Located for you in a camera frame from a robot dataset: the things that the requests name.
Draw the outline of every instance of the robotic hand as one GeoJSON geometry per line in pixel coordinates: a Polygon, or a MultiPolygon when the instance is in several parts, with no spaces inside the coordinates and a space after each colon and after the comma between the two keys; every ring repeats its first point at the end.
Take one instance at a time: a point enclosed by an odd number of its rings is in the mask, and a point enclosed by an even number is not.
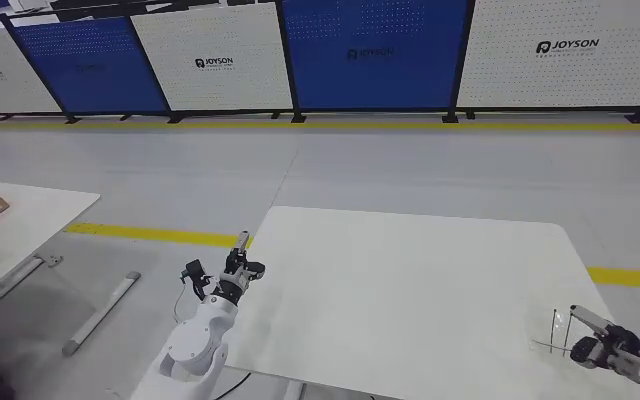
{"type": "Polygon", "coordinates": [[[179,324],[149,366],[133,393],[132,400],[209,400],[227,358],[228,347],[222,336],[233,326],[238,313],[238,301],[249,288],[249,282],[264,275],[265,266],[247,261],[245,247],[249,233],[238,236],[227,256],[224,272],[216,288],[205,295],[204,287],[211,282],[200,260],[187,264],[181,280],[191,279],[193,291],[202,301],[196,315],[179,324]],[[195,376],[195,381],[172,377],[175,364],[195,376]]]}
{"type": "Polygon", "coordinates": [[[640,340],[633,332],[581,306],[571,306],[571,315],[594,332],[594,337],[583,337],[573,345],[573,361],[589,369],[611,369],[640,383],[640,340]]]}

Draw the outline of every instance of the yellow tape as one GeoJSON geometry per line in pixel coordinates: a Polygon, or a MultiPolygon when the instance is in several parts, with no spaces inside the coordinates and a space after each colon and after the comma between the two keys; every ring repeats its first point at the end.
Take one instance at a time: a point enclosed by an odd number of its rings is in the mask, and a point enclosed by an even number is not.
{"type": "Polygon", "coordinates": [[[304,124],[289,122],[181,122],[173,125],[165,122],[91,122],[80,121],[77,124],[32,122],[2,122],[0,129],[26,130],[182,130],[182,129],[358,129],[358,130],[490,130],[490,131],[588,131],[588,132],[624,132],[638,131],[640,124],[584,124],[584,123],[483,123],[466,122],[460,124],[443,124],[439,122],[321,122],[309,121],[304,124]]]}
{"type": "MultiPolygon", "coordinates": [[[[220,233],[183,232],[168,229],[138,228],[134,226],[90,223],[72,224],[67,227],[65,232],[227,248],[233,247],[238,238],[237,235],[224,235],[220,233]]],[[[253,238],[249,239],[248,245],[251,245],[252,240],[253,238]]]]}
{"type": "Polygon", "coordinates": [[[587,268],[591,280],[604,285],[640,286],[640,270],[606,267],[587,268]]]}
{"type": "MultiPolygon", "coordinates": [[[[233,247],[237,239],[237,235],[220,233],[185,232],[91,223],[72,224],[66,229],[66,232],[225,248],[233,247]]],[[[249,245],[251,245],[252,241],[253,238],[249,239],[249,245]]],[[[640,287],[640,270],[606,267],[588,267],[587,270],[594,283],[640,287]]]]}

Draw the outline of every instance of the pegboard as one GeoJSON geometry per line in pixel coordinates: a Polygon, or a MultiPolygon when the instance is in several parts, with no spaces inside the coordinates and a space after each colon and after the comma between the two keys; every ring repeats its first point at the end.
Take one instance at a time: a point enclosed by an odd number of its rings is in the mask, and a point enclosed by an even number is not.
{"type": "Polygon", "coordinates": [[[165,111],[162,94],[125,18],[15,30],[69,112],[165,111]]]}
{"type": "Polygon", "coordinates": [[[443,108],[467,0],[284,0],[301,108],[443,108]]]}
{"type": "Polygon", "coordinates": [[[172,110],[292,108],[275,3],[132,19],[172,110]]]}
{"type": "Polygon", "coordinates": [[[476,1],[459,107],[638,105],[639,1],[476,1]]]}
{"type": "Polygon", "coordinates": [[[0,113],[60,112],[5,29],[0,29],[0,113]]]}

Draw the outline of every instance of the floor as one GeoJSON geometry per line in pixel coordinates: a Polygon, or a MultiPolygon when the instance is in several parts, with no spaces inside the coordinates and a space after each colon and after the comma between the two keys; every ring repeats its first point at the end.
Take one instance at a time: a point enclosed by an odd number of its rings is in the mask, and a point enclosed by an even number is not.
{"type": "MultiPolygon", "coordinates": [[[[640,269],[640,136],[589,128],[626,122],[620,116],[485,116],[475,123],[496,126],[456,128],[435,117],[427,127],[412,126],[424,122],[415,116],[376,118],[310,117],[324,127],[264,117],[215,128],[135,117],[118,126],[3,122],[0,181],[100,193],[81,221],[181,231],[255,232],[273,205],[553,222],[586,266],[640,269]]],[[[179,271],[200,258],[215,273],[228,251],[73,233],[47,247],[64,262],[0,302],[0,368],[20,399],[127,399],[175,325],[179,271]],[[61,345],[130,270],[143,278],[63,359],[61,345]]],[[[640,332],[640,289],[598,289],[616,321],[640,332]]],[[[178,316],[195,304],[187,293],[178,316]]],[[[225,370],[215,395],[242,376],[225,370]]],[[[285,384],[253,376],[228,398],[277,399],[285,384]]],[[[369,398],[318,387],[306,395],[369,398]]]]}

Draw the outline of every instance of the table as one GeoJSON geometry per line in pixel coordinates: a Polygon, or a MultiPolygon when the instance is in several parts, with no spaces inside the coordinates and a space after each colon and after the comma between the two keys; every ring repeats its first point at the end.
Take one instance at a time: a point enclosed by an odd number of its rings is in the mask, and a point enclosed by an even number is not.
{"type": "Polygon", "coordinates": [[[557,225],[274,207],[248,256],[267,269],[230,367],[407,400],[640,398],[531,342],[572,304],[612,320],[557,225]]]}
{"type": "MultiPolygon", "coordinates": [[[[54,267],[62,257],[36,254],[56,233],[80,216],[100,195],[0,183],[0,197],[10,207],[0,213],[0,298],[42,264],[54,267]]],[[[106,314],[140,277],[131,272],[116,288],[107,304],[86,321],[64,346],[72,355],[106,314]]]]}

